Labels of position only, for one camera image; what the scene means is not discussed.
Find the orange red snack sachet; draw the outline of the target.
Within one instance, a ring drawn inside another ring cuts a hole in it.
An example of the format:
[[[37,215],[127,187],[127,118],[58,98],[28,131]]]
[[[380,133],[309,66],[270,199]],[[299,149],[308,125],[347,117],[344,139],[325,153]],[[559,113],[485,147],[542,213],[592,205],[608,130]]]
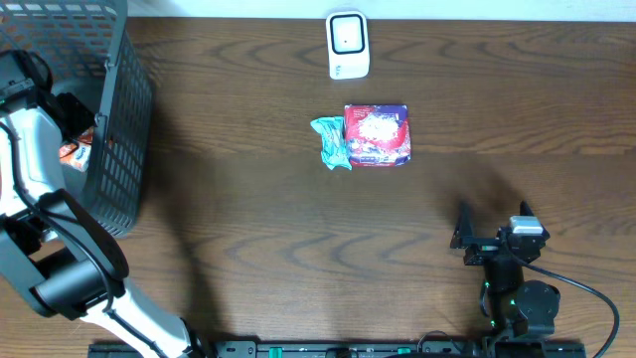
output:
[[[92,145],[94,128],[90,127],[76,138],[76,142],[86,145]]]

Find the small orange carton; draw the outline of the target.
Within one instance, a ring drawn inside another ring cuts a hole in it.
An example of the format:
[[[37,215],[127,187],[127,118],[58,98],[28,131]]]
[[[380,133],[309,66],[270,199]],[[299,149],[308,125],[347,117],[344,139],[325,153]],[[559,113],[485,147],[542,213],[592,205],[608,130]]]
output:
[[[59,149],[60,162],[76,171],[85,172],[88,168],[91,146],[80,142],[79,144],[66,144]]]

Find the red purple snack packet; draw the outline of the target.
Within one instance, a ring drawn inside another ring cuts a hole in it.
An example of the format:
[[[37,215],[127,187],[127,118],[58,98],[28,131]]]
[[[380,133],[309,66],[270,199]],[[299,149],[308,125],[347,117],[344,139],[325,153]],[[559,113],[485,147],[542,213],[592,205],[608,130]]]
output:
[[[408,109],[405,104],[347,104],[344,139],[355,167],[394,167],[411,158]]]

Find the teal snack wrapper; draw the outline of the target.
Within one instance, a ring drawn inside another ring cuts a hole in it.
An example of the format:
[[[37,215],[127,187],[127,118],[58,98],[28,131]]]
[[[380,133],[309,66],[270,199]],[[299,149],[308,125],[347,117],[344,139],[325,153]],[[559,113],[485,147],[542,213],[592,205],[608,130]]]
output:
[[[336,167],[352,170],[344,136],[344,117],[320,117],[312,120],[310,125],[321,136],[321,159],[326,167],[330,170]]]

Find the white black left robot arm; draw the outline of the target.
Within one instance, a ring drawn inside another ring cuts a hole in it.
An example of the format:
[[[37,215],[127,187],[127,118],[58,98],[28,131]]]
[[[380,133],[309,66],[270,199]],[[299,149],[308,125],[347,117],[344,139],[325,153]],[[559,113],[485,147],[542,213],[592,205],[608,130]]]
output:
[[[95,126],[46,62],[1,55],[1,273],[31,308],[97,325],[143,357],[208,357],[186,321],[132,281],[115,238],[66,189],[59,151]]]

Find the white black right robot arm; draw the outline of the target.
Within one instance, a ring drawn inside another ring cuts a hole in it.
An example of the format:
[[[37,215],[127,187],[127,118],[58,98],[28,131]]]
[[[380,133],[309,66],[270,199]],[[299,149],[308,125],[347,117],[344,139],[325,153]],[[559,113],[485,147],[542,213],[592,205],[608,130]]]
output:
[[[496,334],[508,339],[541,339],[555,333],[558,289],[524,278],[524,267],[541,256],[549,238],[526,202],[491,238],[474,233],[471,210],[460,205],[450,247],[464,252],[467,266],[484,269],[481,309]]]

